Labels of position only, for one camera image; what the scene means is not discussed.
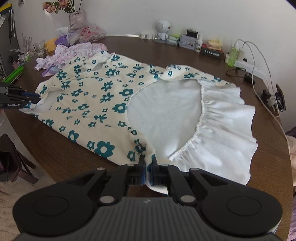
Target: silver screw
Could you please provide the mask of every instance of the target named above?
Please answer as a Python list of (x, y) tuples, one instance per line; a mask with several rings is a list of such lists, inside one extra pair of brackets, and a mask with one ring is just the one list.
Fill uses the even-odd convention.
[(184, 195), (184, 196), (181, 197), (181, 201), (182, 202), (187, 202), (187, 203), (194, 202), (195, 197), (193, 197), (191, 195)]
[(115, 199), (112, 196), (103, 196), (103, 197), (100, 198), (100, 201), (102, 203), (112, 203), (112, 202), (114, 202), (114, 200)]

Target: white power strip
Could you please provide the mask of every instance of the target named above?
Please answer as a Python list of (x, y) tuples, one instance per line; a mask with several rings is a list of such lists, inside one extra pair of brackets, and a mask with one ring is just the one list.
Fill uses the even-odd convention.
[[(235, 61), (234, 66), (238, 67), (238, 68), (244, 68), (244, 69), (246, 69), (246, 71), (248, 73), (252, 73), (252, 70), (253, 70), (253, 67), (254, 67), (253, 65), (247, 63), (246, 61), (239, 62), (237, 60)], [(260, 79), (262, 79), (262, 80), (266, 79), (266, 75), (263, 72), (261, 72), (260, 69), (258, 69), (256, 67), (254, 68), (253, 75), (260, 78)]]

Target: beige carpet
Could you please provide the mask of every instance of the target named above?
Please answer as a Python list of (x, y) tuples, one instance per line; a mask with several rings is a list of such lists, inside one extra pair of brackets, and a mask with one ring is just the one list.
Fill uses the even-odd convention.
[(18, 178), (14, 183), (0, 182), (0, 240), (11, 241), (20, 233), (12, 216), (12, 208), (15, 202), (26, 193), (49, 186), (53, 184), (54, 181), (27, 151), (10, 125), (5, 114), (2, 112), (0, 115), (0, 136), (4, 133), (8, 134), (17, 150), (36, 165), (35, 170), (30, 170), (33, 175), (39, 179), (35, 185), (31, 185), (21, 178)]

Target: yellow object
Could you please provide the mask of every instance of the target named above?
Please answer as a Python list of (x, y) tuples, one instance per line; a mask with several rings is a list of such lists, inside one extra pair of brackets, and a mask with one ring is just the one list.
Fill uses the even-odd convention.
[(56, 40), (57, 40), (57, 38), (54, 38), (54, 39), (51, 39), (45, 43), (45, 47), (48, 52), (54, 51), (56, 49), (57, 46), (54, 43)]
[(206, 43), (208, 49), (220, 51), (223, 47), (223, 43), (219, 40), (209, 40)]
[(11, 3), (9, 3), (9, 4), (7, 4), (7, 5), (3, 6), (3, 7), (0, 7), (0, 12), (2, 12), (3, 10), (5, 10), (5, 9), (7, 9), (9, 7), (12, 7)]

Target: wooden table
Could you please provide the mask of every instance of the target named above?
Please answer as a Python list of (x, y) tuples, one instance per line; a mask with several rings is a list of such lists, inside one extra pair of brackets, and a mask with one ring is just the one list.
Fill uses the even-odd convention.
[[(278, 124), (256, 98), (251, 85), (243, 83), (242, 78), (227, 77), (225, 72), (231, 68), (223, 61), (197, 54), (192, 50), (131, 37), (106, 37), (102, 42), (110, 53), (116, 52), (164, 68), (170, 64), (189, 65), (241, 88), (241, 97), (246, 104), (256, 107), (252, 133), (258, 141), (258, 149), (251, 163), (251, 180), (248, 185), (263, 190), (280, 201), (283, 217), (277, 235), (286, 240), (293, 194), (289, 151)], [(26, 63), (24, 75), (15, 84), (34, 92), (40, 82), (48, 79), (34, 69), (35, 65), (35, 60)], [(25, 147), (55, 181), (68, 179), (97, 167), (107, 170), (117, 167), (116, 164), (69, 141), (31, 115), (18, 110), (6, 110), (5, 113)], [(129, 195), (159, 196), (147, 187), (130, 188)]]

